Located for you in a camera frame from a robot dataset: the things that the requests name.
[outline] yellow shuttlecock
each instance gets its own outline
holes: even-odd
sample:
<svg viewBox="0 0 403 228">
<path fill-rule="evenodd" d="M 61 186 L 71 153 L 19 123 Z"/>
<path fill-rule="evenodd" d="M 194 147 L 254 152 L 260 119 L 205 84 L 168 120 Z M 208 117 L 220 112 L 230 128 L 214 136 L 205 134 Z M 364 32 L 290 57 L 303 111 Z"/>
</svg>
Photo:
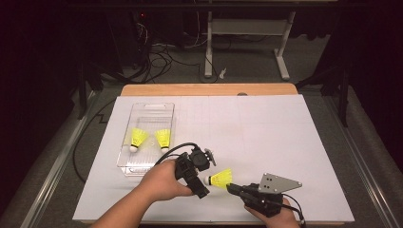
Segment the yellow shuttlecock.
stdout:
<svg viewBox="0 0 403 228">
<path fill-rule="evenodd" d="M 140 128 L 133 128 L 133 130 L 131 130 L 130 152 L 136 152 L 140 144 L 142 144 L 147 137 L 147 132 L 141 130 Z"/>
<path fill-rule="evenodd" d="M 232 182 L 232 172 L 230 168 L 227 168 L 216 175 L 204 178 L 204 184 L 214 185 L 225 189 L 226 185 L 230 182 Z"/>
<path fill-rule="evenodd" d="M 157 141 L 160 144 L 161 151 L 163 153 L 168 152 L 169 142 L 171 140 L 171 130 L 170 129 L 158 130 L 155 132 L 155 137 L 157 138 Z"/>
</svg>

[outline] white table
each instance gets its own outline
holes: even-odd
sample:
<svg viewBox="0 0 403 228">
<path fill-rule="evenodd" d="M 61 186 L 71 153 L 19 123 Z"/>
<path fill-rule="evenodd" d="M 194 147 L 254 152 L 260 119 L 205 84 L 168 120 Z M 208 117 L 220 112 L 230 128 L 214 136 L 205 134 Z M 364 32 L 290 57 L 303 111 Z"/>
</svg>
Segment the white table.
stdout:
<svg viewBox="0 0 403 228">
<path fill-rule="evenodd" d="M 142 102 L 174 103 L 174 144 L 192 142 L 213 150 L 218 165 L 200 172 L 201 179 L 227 167 L 238 185 L 259 183 L 265 172 L 276 174 L 302 182 L 301 188 L 287 193 L 301 204 L 308 223 L 354 221 L 301 95 L 119 97 L 74 220 L 96 220 L 141 180 L 125 177 L 116 161 L 131 106 Z M 203 199 L 194 196 L 153 204 L 143 222 L 260 224 L 243 209 L 240 198 L 208 188 L 211 193 Z"/>
</svg>

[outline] white metal frame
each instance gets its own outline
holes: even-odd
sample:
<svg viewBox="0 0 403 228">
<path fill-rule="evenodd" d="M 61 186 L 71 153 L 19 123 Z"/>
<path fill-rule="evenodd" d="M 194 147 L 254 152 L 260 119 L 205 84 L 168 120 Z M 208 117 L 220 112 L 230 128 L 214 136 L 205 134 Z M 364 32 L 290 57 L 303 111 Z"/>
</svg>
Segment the white metal frame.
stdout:
<svg viewBox="0 0 403 228">
<path fill-rule="evenodd" d="M 213 13 L 208 12 L 204 77 L 211 78 L 213 75 L 213 49 L 211 48 L 213 34 L 250 34 L 278 35 L 282 37 L 280 47 L 275 48 L 274 53 L 281 78 L 284 81 L 290 80 L 282 54 L 290 35 L 295 15 L 294 11 L 290 12 L 287 20 L 213 19 Z"/>
</svg>

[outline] black cable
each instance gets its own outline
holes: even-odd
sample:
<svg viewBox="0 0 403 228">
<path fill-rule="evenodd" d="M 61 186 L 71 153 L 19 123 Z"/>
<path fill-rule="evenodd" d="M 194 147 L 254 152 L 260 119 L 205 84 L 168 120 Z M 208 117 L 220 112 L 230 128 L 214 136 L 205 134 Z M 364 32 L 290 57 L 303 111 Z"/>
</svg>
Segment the black cable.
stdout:
<svg viewBox="0 0 403 228">
<path fill-rule="evenodd" d="M 163 160 L 165 160 L 166 158 L 169 157 L 169 154 L 170 154 L 170 153 L 174 152 L 175 150 L 177 150 L 177 149 L 179 149 L 179 148 L 182 148 L 182 147 L 185 147 L 185 146 L 188 146 L 188 145 L 193 145 L 193 147 L 199 148 L 199 146 L 196 145 L 196 144 L 193 143 L 193 142 L 182 143 L 182 144 L 180 144 L 180 145 L 177 145 L 177 146 L 173 147 L 172 149 L 168 150 L 168 152 L 166 152 L 165 154 L 163 154 L 163 155 L 157 160 L 157 162 L 155 162 L 155 165 L 160 164 L 161 162 L 163 162 Z"/>
<path fill-rule="evenodd" d="M 138 78 L 138 77 L 140 77 L 142 74 L 144 74 L 144 73 L 147 71 L 148 68 L 149 68 L 149 62 L 148 62 L 148 61 L 145 61 L 145 62 L 142 64 L 142 66 L 141 66 L 141 68 L 139 69 L 139 71 L 137 71 L 136 73 L 133 73 L 132 75 L 128 76 L 127 78 L 129 78 L 129 79 Z"/>
<path fill-rule="evenodd" d="M 261 42 L 261 41 L 271 37 L 269 35 L 264 35 L 263 37 L 261 37 L 261 38 L 259 38 L 257 40 L 252 40 L 252 39 L 241 38 L 241 36 L 244 36 L 244 35 L 234 35 L 233 39 L 240 40 L 240 41 L 243 41 L 243 42 L 246 42 L 246 43 L 258 43 L 258 42 Z"/>
<path fill-rule="evenodd" d="M 220 37 L 220 38 L 225 38 L 226 40 L 228 40 L 228 47 L 211 47 L 213 49 L 217 49 L 217 50 L 229 50 L 232 46 L 232 40 L 231 40 L 231 36 L 230 35 L 215 35 L 215 37 Z"/>
<path fill-rule="evenodd" d="M 166 157 L 168 158 L 168 157 L 174 157 L 174 156 L 179 157 L 180 155 L 179 155 L 179 154 L 170 154 L 170 155 L 168 155 L 168 156 L 166 156 Z"/>
<path fill-rule="evenodd" d="M 100 66 L 100 65 L 98 65 L 96 63 L 89 62 L 89 64 L 92 65 L 93 67 L 96 67 L 96 68 L 100 69 L 101 71 L 103 71 L 107 75 L 109 75 L 110 77 L 117 79 L 119 82 L 121 82 L 121 83 L 123 83 L 125 85 L 127 85 L 127 84 L 140 84 L 140 83 L 131 81 L 130 79 L 126 78 L 124 75 L 122 75 L 122 74 L 120 74 L 118 72 L 111 71 L 111 70 L 109 70 L 107 68 L 104 68 L 104 67 L 102 67 L 102 66 Z"/>
<path fill-rule="evenodd" d="M 296 199 L 294 199 L 293 197 L 291 197 L 290 195 L 287 195 L 287 194 L 284 194 L 284 193 L 283 193 L 282 195 L 283 195 L 283 196 L 286 196 L 286 197 L 288 197 L 288 198 L 290 198 L 291 200 L 293 200 L 293 201 L 297 204 L 299 210 L 298 210 L 297 208 L 294 208 L 294 207 L 292 207 L 292 208 L 294 208 L 294 209 L 291 209 L 291 210 L 296 211 L 296 212 L 298 213 L 298 215 L 299 215 L 299 220 L 300 220 L 300 222 L 301 222 L 300 227 L 301 227 L 301 228 L 305 228 L 305 227 L 306 227 L 305 217 L 302 215 L 302 208 L 301 208 L 301 206 L 299 205 L 298 201 L 297 201 Z"/>
<path fill-rule="evenodd" d="M 153 53 L 153 54 L 156 54 L 156 55 L 160 56 L 160 58 L 153 59 L 153 60 L 151 61 L 152 66 L 154 66 L 154 65 L 153 65 L 153 62 L 154 62 L 154 61 L 157 61 L 157 60 L 164 60 L 164 61 L 165 61 L 165 65 L 164 65 L 164 66 L 154 66 L 154 67 L 159 67 L 159 68 L 161 68 L 160 72 L 157 73 L 157 74 L 154 75 L 154 76 L 152 76 L 152 75 L 150 74 L 150 78 L 149 78 L 148 80 L 146 80 L 145 83 L 148 83 L 148 82 L 150 82 L 150 81 L 153 81 L 153 82 L 154 82 L 154 79 L 156 79 L 156 78 L 158 78 L 158 77 L 160 77 L 160 76 L 163 76 L 163 75 L 164 75 L 165 73 L 167 73 L 167 72 L 171 69 L 171 67 L 172 67 L 172 65 L 171 65 L 172 61 L 170 61 L 169 59 L 166 59 L 165 57 L 163 57 L 163 56 L 161 55 L 161 53 Z"/>
<path fill-rule="evenodd" d="M 172 62 L 175 62 L 177 64 L 184 65 L 184 66 L 189 66 L 189 67 L 198 67 L 198 77 L 200 77 L 200 75 L 201 75 L 201 64 L 200 63 L 198 63 L 198 64 L 187 64 L 187 63 L 178 61 L 174 57 L 172 57 L 172 55 L 169 54 L 168 49 L 166 49 L 166 55 L 169 56 L 169 58 L 171 59 Z"/>
<path fill-rule="evenodd" d="M 91 124 L 91 122 L 96 118 L 96 117 L 101 117 L 101 120 L 98 122 L 98 124 L 107 124 L 107 121 L 104 121 L 104 114 L 101 114 L 101 112 L 110 104 L 112 104 L 113 102 L 115 102 L 116 99 L 113 99 L 112 101 L 108 102 L 107 104 L 105 104 L 97 113 L 95 113 L 95 115 L 91 118 L 91 120 L 89 120 L 88 124 L 86 125 L 86 127 L 81 131 L 80 133 L 80 137 L 77 140 L 77 143 L 75 143 L 74 145 L 74 149 L 73 149 L 73 154 L 72 154 L 72 161 L 73 161 L 73 166 L 74 166 L 74 172 L 76 173 L 77 177 L 80 179 L 81 182 L 86 183 L 86 180 L 80 175 L 80 172 L 78 171 L 77 168 L 77 164 L 75 161 L 75 154 L 76 154 L 76 150 L 77 150 L 77 146 L 80 143 L 80 140 L 83 138 L 84 133 L 86 132 L 86 130 L 88 129 L 89 125 Z"/>
<path fill-rule="evenodd" d="M 162 50 L 158 51 L 158 53 L 164 53 L 165 51 L 168 50 L 168 44 L 162 44 L 157 42 L 156 44 L 153 45 L 154 48 L 158 47 L 158 48 L 163 48 Z"/>
</svg>

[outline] clear plastic container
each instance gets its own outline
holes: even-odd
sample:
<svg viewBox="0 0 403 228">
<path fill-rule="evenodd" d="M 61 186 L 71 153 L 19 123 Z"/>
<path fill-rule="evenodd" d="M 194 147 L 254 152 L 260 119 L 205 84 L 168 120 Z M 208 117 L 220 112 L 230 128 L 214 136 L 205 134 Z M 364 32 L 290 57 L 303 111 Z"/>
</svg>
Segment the clear plastic container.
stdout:
<svg viewBox="0 0 403 228">
<path fill-rule="evenodd" d="M 134 104 L 117 165 L 126 176 L 143 176 L 168 151 L 175 105 Z"/>
</svg>

